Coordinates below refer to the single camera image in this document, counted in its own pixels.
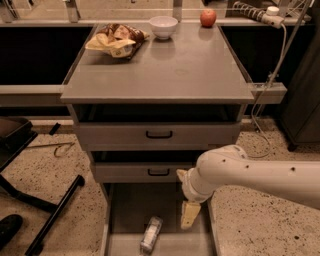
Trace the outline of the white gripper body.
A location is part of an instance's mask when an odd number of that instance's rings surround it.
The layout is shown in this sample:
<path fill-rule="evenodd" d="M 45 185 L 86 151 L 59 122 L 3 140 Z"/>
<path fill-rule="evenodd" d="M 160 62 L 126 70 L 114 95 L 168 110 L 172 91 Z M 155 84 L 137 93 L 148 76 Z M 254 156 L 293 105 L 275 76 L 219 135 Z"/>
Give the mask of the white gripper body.
<path fill-rule="evenodd" d="M 200 174 L 197 167 L 187 170 L 182 183 L 182 191 L 190 202 L 203 203 L 208 200 L 216 190 L 217 186 Z"/>

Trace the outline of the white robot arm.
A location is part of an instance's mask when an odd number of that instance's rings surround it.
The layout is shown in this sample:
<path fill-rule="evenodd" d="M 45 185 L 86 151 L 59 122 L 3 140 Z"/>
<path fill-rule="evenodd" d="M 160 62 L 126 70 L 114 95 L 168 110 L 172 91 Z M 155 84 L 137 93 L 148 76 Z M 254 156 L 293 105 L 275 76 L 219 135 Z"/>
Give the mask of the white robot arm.
<path fill-rule="evenodd" d="M 225 185 L 243 186 L 312 208 L 320 208 L 319 161 L 251 160 L 244 149 L 227 145 L 202 153 L 194 167 L 177 176 L 185 200 L 181 228 L 192 227 L 201 204 Z"/>

